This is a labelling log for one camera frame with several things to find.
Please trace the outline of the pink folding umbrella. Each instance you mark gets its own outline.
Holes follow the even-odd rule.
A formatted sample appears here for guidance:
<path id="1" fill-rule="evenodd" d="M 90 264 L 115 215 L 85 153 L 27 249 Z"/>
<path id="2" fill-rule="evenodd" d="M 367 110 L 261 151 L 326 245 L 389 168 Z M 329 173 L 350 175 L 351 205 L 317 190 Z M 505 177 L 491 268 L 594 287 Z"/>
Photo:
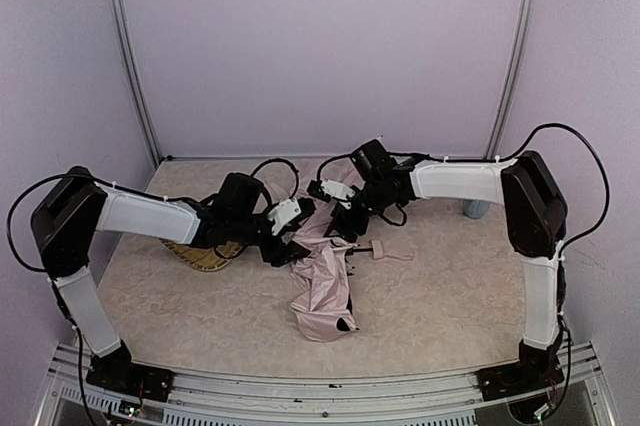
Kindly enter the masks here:
<path id="1" fill-rule="evenodd" d="M 310 251 L 291 266 L 302 292 L 289 305 L 302 335 L 314 342 L 331 342 L 358 329 L 353 316 L 347 258 L 366 253 L 371 259 L 411 261 L 415 250 L 407 245 L 369 239 L 360 244 L 327 237 L 326 219 L 310 219 L 293 240 Z"/>

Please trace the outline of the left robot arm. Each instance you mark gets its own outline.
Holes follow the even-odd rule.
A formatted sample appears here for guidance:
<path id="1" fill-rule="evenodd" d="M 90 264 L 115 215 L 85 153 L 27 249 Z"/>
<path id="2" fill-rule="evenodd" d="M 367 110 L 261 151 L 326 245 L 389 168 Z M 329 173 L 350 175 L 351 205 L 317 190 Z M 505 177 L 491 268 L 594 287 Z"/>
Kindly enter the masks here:
<path id="1" fill-rule="evenodd" d="M 134 362 L 108 319 L 88 269 L 96 233 L 156 238 L 202 271 L 226 266 L 249 247 L 257 247 L 273 267 L 309 253 L 284 237 L 312 216 L 313 201 L 291 196 L 274 202 L 253 175 L 230 173 L 219 191 L 203 200 L 134 191 L 100 180 L 81 166 L 53 181 L 54 188 L 32 214 L 31 229 L 58 305 L 91 351 L 89 371 L 80 382 L 140 401 L 166 402 L 174 374 Z"/>

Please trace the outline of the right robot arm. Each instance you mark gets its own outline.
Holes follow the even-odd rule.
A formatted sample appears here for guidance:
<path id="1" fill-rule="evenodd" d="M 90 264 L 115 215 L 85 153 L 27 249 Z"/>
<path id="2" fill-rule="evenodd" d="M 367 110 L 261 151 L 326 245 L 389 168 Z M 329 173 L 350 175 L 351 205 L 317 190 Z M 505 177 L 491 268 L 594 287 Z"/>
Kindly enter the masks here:
<path id="1" fill-rule="evenodd" d="M 563 247 L 568 206 L 541 155 L 463 160 L 394 153 L 371 140 L 345 155 L 362 186 L 316 175 L 308 193 L 334 202 L 327 231 L 345 240 L 364 235 L 387 208 L 433 198 L 474 200 L 504 210 L 508 240 L 524 271 L 525 322 L 518 359 L 478 371 L 486 401 L 521 395 L 564 381 L 558 351 L 564 337 Z"/>

